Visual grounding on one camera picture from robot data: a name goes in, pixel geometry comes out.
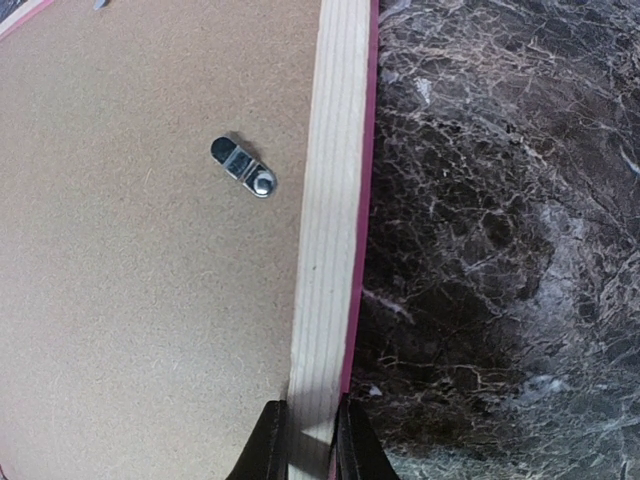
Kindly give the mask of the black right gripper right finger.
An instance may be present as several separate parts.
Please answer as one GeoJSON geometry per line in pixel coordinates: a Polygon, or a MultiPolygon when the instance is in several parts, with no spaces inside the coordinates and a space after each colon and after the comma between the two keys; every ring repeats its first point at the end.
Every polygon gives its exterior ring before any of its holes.
{"type": "Polygon", "coordinates": [[[399,480],[361,404],[344,394],[333,439],[335,478],[399,480]]]}

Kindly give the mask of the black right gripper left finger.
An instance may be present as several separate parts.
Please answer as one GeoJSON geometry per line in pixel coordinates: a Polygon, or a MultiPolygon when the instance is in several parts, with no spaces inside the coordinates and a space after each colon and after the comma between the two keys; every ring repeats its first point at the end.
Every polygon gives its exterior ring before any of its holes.
{"type": "Polygon", "coordinates": [[[268,401],[227,480],[286,480],[288,478],[285,400],[268,401]]]}

